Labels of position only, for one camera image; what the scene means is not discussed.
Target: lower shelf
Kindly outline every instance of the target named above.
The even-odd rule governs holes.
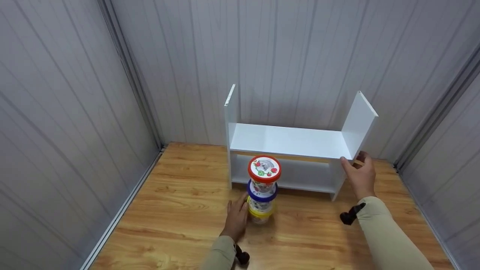
[[[232,182],[246,184],[250,179],[248,164],[253,156],[232,154]],[[335,193],[328,163],[278,159],[282,176],[277,181],[284,188]]]

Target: gray wall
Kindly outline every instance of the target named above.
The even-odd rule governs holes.
[[[0,1],[0,269],[78,269],[156,156],[96,0]]]
[[[461,269],[480,265],[480,76],[402,178]]]
[[[116,0],[164,141],[224,144],[241,118],[340,129],[361,90],[379,120],[366,150],[394,161],[480,41],[470,0]]]

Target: blue lid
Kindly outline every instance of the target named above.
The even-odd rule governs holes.
[[[269,201],[273,201],[278,193],[278,184],[275,183],[275,186],[274,186],[274,192],[271,194],[271,193],[260,193],[260,192],[255,192],[255,190],[253,189],[253,183],[252,183],[252,180],[250,179],[248,181],[248,184],[247,184],[247,192],[248,192],[248,195],[256,200],[257,202],[269,202]]]

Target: beige sleeve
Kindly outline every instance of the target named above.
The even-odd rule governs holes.
[[[230,236],[219,236],[200,270],[230,270],[235,260],[235,242]]]
[[[432,265],[395,223],[385,204],[377,197],[366,197],[357,213],[367,238],[373,261],[382,270],[433,270]]]

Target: right hand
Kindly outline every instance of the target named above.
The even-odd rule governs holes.
[[[367,152],[360,151],[356,159],[364,162],[364,165],[361,166],[357,163],[350,165],[346,158],[340,158],[343,170],[347,174],[355,197],[357,197],[357,200],[361,200],[369,196],[377,197],[373,190],[376,173],[372,158]]]

